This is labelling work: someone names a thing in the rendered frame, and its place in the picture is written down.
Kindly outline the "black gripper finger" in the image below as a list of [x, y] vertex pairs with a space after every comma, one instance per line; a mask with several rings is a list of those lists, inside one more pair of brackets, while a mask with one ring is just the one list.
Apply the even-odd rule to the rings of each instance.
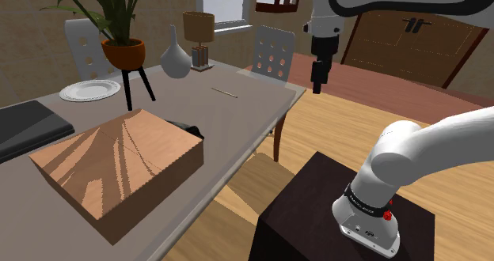
[[332, 68], [333, 62], [331, 60], [327, 60], [323, 62], [323, 73], [322, 73], [322, 83], [326, 84], [329, 78], [329, 72]]
[[313, 83], [313, 93], [321, 93], [321, 79], [323, 78], [323, 62], [313, 61], [311, 70], [311, 82]]

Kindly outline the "white narrow-necked vase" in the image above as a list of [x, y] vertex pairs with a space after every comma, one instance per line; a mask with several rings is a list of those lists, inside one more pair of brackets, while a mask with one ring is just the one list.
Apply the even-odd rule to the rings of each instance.
[[185, 78], [191, 70], [192, 59], [178, 44], [175, 25], [170, 25], [169, 29], [171, 41], [160, 57], [161, 68], [170, 78]]

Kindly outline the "table lamp with brown shade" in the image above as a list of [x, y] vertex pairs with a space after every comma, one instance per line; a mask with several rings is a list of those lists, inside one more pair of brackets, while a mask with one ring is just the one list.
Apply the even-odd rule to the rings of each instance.
[[209, 47], [205, 43], [215, 40], [215, 15], [211, 13], [186, 11], [183, 12], [184, 38], [198, 43], [192, 48], [191, 69], [202, 72], [209, 70]]

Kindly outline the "black closed laptop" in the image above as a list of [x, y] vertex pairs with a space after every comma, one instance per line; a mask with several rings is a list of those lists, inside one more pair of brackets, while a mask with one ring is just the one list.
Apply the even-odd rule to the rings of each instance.
[[74, 127], [37, 100], [0, 109], [0, 164], [74, 133]]

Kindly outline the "small black object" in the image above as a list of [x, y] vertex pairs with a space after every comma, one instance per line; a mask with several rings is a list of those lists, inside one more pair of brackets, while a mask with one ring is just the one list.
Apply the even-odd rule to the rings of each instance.
[[200, 133], [200, 129], [197, 126], [191, 126], [191, 125], [188, 125], [185, 123], [178, 123], [178, 122], [173, 122], [173, 121], [169, 121], [169, 120], [168, 120], [168, 123], [171, 123], [172, 125], [179, 127], [180, 129], [187, 131], [188, 133], [190, 133], [190, 134], [192, 134], [198, 138], [204, 139], [204, 136]]

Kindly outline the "grey dining table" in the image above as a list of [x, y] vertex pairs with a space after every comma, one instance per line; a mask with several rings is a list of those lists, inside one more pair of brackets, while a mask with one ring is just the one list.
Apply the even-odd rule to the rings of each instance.
[[[116, 244], [110, 244], [55, 191], [23, 154], [0, 164], [0, 261], [159, 261], [224, 186], [264, 136], [302, 95], [216, 63], [204, 72], [173, 79], [160, 66], [143, 80], [131, 75], [133, 108], [166, 120], [195, 125], [204, 136], [204, 163]], [[237, 95], [227, 96], [211, 89]], [[82, 133], [124, 115], [123, 93], [89, 103], [51, 94], [40, 102]]]

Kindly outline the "brown cardboard box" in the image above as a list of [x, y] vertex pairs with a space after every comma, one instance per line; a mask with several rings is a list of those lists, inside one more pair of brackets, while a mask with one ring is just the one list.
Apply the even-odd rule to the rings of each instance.
[[204, 161], [203, 139], [143, 109], [30, 154], [45, 180], [116, 244]]

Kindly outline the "white plate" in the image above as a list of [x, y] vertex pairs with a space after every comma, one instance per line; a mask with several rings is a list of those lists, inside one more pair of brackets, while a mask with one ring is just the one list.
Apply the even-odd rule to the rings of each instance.
[[59, 97], [71, 102], [90, 102], [111, 97], [120, 91], [120, 84], [110, 80], [88, 80], [69, 85]]

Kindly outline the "brown wooden cabinet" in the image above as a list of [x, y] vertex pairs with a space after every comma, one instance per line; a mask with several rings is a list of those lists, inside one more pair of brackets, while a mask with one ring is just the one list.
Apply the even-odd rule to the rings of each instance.
[[358, 16], [342, 63], [445, 89], [487, 31], [429, 13], [370, 11]]

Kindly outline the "reddish brown rug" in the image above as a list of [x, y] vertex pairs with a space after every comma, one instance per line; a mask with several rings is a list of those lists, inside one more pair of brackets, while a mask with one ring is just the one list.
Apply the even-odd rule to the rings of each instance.
[[494, 100], [339, 63], [332, 65], [328, 83], [321, 91], [427, 124], [494, 106]]

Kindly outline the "white chair with round holes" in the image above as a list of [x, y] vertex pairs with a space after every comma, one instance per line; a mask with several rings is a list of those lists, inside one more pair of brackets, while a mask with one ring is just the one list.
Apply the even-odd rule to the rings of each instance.
[[294, 49], [293, 32], [261, 25], [256, 31], [252, 67], [238, 73], [285, 85], [290, 75]]
[[106, 59], [98, 29], [89, 18], [66, 20], [64, 32], [82, 81], [120, 75]]

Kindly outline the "potted plant on black stand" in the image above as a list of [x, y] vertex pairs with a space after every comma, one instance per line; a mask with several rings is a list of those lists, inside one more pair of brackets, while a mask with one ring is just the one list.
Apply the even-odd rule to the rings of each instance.
[[130, 37], [131, 21], [135, 19], [134, 10], [138, 0], [97, 0], [103, 13], [88, 11], [79, 0], [72, 0], [74, 7], [55, 5], [53, 9], [63, 9], [74, 14], [80, 13], [89, 18], [98, 32], [106, 37], [101, 43], [104, 55], [109, 62], [121, 70], [123, 87], [126, 96], [127, 109], [132, 109], [131, 87], [129, 73], [138, 71], [150, 95], [155, 100], [154, 93], [143, 68], [146, 58], [146, 48], [142, 40]]

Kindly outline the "dark robot stand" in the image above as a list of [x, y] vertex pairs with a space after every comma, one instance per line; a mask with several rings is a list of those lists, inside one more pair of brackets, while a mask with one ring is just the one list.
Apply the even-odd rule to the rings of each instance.
[[434, 261], [435, 215], [395, 195], [401, 244], [392, 259], [345, 237], [332, 204], [355, 171], [316, 152], [259, 216], [249, 261]]

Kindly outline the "thin pencil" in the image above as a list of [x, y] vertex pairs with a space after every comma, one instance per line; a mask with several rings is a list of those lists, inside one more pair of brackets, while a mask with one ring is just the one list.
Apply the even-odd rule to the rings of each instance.
[[226, 92], [226, 91], [223, 91], [223, 90], [221, 90], [221, 89], [216, 89], [216, 88], [214, 88], [214, 87], [211, 87], [211, 89], [212, 89], [212, 90], [214, 90], [214, 91], [216, 91], [216, 92], [219, 92], [219, 93], [225, 94], [225, 95], [227, 95], [227, 96], [231, 96], [231, 97], [234, 97], [234, 98], [238, 98], [238, 96], [237, 96], [237, 95], [234, 95], [233, 93], [228, 93], [228, 92]]

